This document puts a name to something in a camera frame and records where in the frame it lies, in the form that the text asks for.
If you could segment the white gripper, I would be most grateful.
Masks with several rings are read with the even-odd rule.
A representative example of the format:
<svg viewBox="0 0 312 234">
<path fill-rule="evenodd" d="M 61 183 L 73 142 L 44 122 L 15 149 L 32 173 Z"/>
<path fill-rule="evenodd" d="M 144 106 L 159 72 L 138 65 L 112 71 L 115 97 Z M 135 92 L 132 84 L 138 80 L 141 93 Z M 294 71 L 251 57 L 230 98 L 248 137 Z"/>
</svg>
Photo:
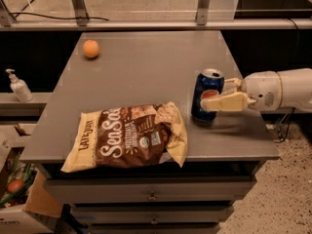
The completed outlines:
<svg viewBox="0 0 312 234">
<path fill-rule="evenodd" d="M 224 81 L 222 92 L 201 100 L 206 111 L 243 111 L 248 107 L 257 111 L 276 110 L 282 100 L 281 79 L 277 72 L 256 72 L 243 80 L 230 78 Z"/>
</svg>

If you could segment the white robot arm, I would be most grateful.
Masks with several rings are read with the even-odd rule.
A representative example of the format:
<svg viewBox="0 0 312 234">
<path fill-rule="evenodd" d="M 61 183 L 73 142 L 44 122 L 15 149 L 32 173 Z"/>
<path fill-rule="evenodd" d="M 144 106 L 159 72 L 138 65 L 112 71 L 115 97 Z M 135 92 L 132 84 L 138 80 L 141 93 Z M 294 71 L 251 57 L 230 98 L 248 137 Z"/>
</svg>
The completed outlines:
<svg viewBox="0 0 312 234">
<path fill-rule="evenodd" d="M 264 71 L 244 79 L 231 78 L 216 96 L 201 99 L 207 111 L 274 111 L 295 108 L 312 111 L 312 69 Z"/>
</svg>

